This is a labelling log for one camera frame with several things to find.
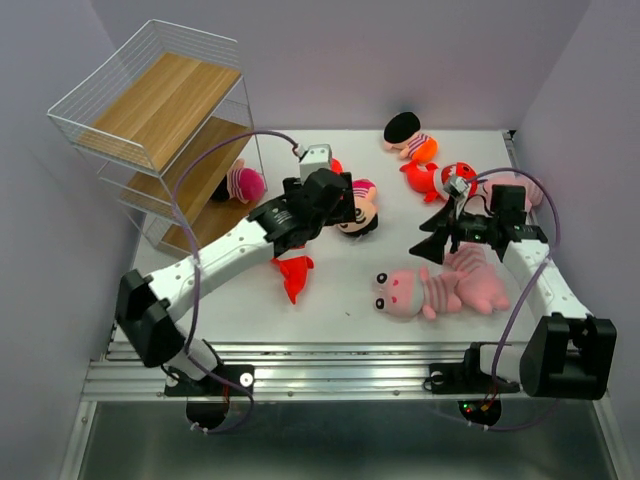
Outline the boy doll pink hat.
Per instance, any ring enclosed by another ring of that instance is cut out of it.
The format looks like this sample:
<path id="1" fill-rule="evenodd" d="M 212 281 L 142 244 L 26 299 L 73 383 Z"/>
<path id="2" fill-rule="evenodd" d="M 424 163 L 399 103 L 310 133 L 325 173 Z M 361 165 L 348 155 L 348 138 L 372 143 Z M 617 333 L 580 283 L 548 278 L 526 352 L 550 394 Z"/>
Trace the boy doll pink hat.
<path id="1" fill-rule="evenodd" d="M 361 178 L 352 182 L 355 221 L 338 224 L 336 228 L 344 235 L 359 238 L 374 231 L 379 224 L 378 207 L 375 203 L 377 187 L 369 179 Z"/>
<path id="2" fill-rule="evenodd" d="M 243 158 L 238 158 L 210 199 L 215 202 L 237 199 L 241 203 L 247 204 L 259 201 L 265 192 L 266 185 L 262 175 L 257 170 L 247 167 Z"/>

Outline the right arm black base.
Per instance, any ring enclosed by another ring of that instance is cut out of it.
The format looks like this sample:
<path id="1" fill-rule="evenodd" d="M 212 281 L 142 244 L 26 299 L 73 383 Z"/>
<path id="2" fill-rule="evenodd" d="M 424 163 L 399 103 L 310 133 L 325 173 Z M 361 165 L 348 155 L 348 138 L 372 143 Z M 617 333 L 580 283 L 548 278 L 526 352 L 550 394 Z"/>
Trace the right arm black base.
<path id="1" fill-rule="evenodd" d="M 485 343 L 472 343 L 457 363 L 430 363 L 429 373 L 422 388 L 434 395 L 462 395 L 458 409 L 470 426 L 485 431 L 493 430 L 502 414 L 501 394 L 520 392 L 520 384 L 481 370 L 481 347 Z"/>

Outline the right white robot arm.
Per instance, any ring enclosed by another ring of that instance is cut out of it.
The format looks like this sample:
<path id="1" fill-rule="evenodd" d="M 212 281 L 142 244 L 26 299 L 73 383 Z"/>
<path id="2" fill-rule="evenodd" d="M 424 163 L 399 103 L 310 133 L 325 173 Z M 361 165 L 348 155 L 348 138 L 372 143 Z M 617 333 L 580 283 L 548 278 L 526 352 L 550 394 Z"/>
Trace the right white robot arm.
<path id="1" fill-rule="evenodd" d="M 410 254 L 442 264 L 447 253 L 467 244 L 490 246 L 521 289 L 507 324 L 514 325 L 522 306 L 537 322 L 523 346 L 509 344 L 506 336 L 472 344 L 460 366 L 463 384 L 482 390 L 494 383 L 498 393 L 523 390 L 530 397 L 601 399 L 617 330 L 577 299 L 552 260 L 553 246 L 540 227 L 527 224 L 524 188 L 494 186 L 486 215 L 465 212 L 468 181 L 455 177 L 445 190 L 449 200 L 421 225 L 429 236 Z"/>

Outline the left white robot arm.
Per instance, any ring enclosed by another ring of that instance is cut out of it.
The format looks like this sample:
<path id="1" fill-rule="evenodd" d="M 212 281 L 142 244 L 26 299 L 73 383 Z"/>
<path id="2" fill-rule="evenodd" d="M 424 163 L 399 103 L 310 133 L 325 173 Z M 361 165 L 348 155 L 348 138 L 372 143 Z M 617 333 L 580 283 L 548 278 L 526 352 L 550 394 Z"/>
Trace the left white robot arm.
<path id="1" fill-rule="evenodd" d="M 258 206 L 222 237 L 175 264 L 119 282 L 115 320 L 147 368 L 184 354 L 193 336 L 178 321 L 200 300 L 244 271 L 306 246 L 326 226 L 355 218 L 352 176 L 321 168 L 286 178 L 282 195 Z"/>

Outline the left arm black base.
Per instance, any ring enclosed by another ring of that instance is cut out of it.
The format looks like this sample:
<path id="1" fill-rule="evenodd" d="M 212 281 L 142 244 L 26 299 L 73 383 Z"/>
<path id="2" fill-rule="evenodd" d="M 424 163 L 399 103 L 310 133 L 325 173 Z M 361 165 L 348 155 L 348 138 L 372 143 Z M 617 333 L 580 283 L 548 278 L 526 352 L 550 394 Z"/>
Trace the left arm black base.
<path id="1" fill-rule="evenodd" d="M 251 364 L 222 363 L 200 380 L 168 365 L 164 395 L 185 398 L 189 428 L 205 436 L 230 433 L 241 428 L 255 407 L 255 367 Z"/>

